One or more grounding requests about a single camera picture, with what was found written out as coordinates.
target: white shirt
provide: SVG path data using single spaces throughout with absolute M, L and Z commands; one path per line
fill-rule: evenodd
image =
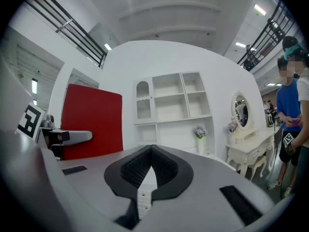
M 309 101 L 309 69 L 306 68 L 303 70 L 300 75 L 299 80 L 297 81 L 297 92 L 298 92 L 298 100 L 299 101 Z M 303 144 L 305 147 L 309 147 L 309 139 Z

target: white wall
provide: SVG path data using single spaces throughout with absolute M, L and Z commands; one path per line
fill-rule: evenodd
M 9 26 L 64 62 L 55 81 L 48 108 L 48 113 L 54 115 L 55 126 L 60 127 L 62 104 L 73 68 L 96 82 L 99 81 L 102 70 L 23 5 L 15 13 Z
M 133 41 L 110 51 L 99 80 L 99 89 L 123 99 L 123 146 L 136 146 L 133 125 L 133 81 L 169 73 L 200 71 L 210 102 L 216 156 L 226 160 L 227 130 L 233 94 L 243 92 L 253 111 L 256 128 L 265 128 L 260 92 L 252 74 L 214 52 L 196 46 L 165 41 Z

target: flower vase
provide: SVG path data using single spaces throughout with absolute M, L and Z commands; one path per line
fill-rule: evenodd
M 197 150 L 201 156 L 204 155 L 205 146 L 206 146 L 206 137 L 197 138 Z
M 236 137 L 233 132 L 230 132 L 228 135 L 228 140 L 230 145 L 235 145 L 236 144 Z

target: black metal railing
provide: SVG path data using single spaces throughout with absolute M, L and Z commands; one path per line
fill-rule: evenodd
M 247 71 L 252 70 L 279 44 L 294 22 L 295 19 L 287 7 L 279 1 L 260 35 L 252 45 L 247 46 L 247 52 L 237 64 L 243 66 Z
M 54 27 L 56 33 L 102 68 L 107 53 L 56 0 L 28 0 L 26 3 Z

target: blue shirt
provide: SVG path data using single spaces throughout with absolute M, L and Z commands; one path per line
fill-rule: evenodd
M 291 118 L 297 118 L 300 115 L 300 102 L 298 101 L 297 92 L 297 79 L 293 79 L 293 82 L 289 86 L 282 85 L 277 93 L 277 109 L 278 114 L 283 113 L 285 116 Z M 301 127 L 286 127 L 283 123 L 284 131 L 301 131 Z

